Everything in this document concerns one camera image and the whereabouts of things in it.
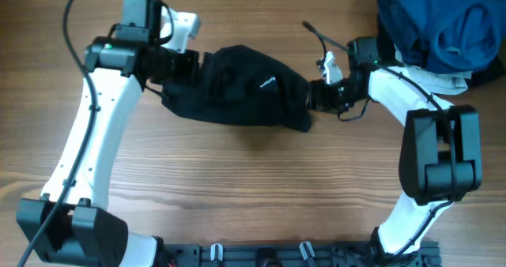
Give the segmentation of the black t-shirt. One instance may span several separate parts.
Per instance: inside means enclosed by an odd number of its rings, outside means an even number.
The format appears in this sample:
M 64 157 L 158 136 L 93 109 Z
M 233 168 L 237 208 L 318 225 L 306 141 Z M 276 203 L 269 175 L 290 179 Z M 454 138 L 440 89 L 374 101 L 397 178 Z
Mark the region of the black t-shirt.
M 307 132 L 309 82 L 286 64 L 244 45 L 203 56 L 195 77 L 162 85 L 161 104 L 182 118 Z

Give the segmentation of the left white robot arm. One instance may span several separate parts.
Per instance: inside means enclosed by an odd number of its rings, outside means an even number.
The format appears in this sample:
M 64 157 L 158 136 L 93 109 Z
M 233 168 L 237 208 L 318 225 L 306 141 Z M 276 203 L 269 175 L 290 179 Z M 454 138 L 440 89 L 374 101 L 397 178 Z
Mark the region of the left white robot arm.
M 17 223 L 42 261 L 79 266 L 165 266 L 161 239 L 139 235 L 108 211 L 112 166 L 147 82 L 192 74 L 187 49 L 200 27 L 195 13 L 161 0 L 123 0 L 122 19 L 96 37 L 78 61 L 83 89 L 62 156 L 36 200 L 24 198 Z

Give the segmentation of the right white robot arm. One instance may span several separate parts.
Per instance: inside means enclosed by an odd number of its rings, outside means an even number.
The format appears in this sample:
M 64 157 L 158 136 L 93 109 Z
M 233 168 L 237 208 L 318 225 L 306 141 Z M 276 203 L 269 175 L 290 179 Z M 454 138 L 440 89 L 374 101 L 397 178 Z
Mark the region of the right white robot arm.
M 311 107 L 348 111 L 357 101 L 383 105 L 404 128 L 398 162 L 402 193 L 372 241 L 384 261 L 418 252 L 437 218 L 481 185 L 481 140 L 477 111 L 455 106 L 419 85 L 410 68 L 381 58 L 376 39 L 357 39 L 342 49 L 350 75 L 343 77 L 335 54 L 317 61 L 321 78 L 312 82 Z

